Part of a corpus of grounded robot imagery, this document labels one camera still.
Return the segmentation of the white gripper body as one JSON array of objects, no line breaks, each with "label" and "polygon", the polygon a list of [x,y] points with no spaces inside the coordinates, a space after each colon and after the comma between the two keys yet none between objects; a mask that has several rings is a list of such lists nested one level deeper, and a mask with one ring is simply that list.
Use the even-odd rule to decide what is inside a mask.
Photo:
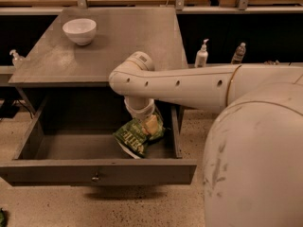
[{"label": "white gripper body", "polygon": [[125,96],[124,103],[132,118],[147,120],[155,110],[154,100],[144,97]]}]

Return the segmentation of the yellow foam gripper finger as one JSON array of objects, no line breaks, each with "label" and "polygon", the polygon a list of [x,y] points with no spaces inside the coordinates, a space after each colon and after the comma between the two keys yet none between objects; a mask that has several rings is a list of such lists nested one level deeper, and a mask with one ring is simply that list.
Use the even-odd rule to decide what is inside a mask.
[{"label": "yellow foam gripper finger", "polygon": [[155,135],[158,131],[157,116],[155,114],[150,115],[141,122],[143,132],[149,135]]}]

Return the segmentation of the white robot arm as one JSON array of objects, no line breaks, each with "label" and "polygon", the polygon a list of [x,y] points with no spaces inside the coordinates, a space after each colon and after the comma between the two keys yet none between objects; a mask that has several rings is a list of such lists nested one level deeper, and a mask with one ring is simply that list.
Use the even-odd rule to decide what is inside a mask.
[{"label": "white robot arm", "polygon": [[152,98],[217,114],[205,141],[205,227],[303,227],[303,67],[157,71],[136,52],[109,83],[132,109]]}]

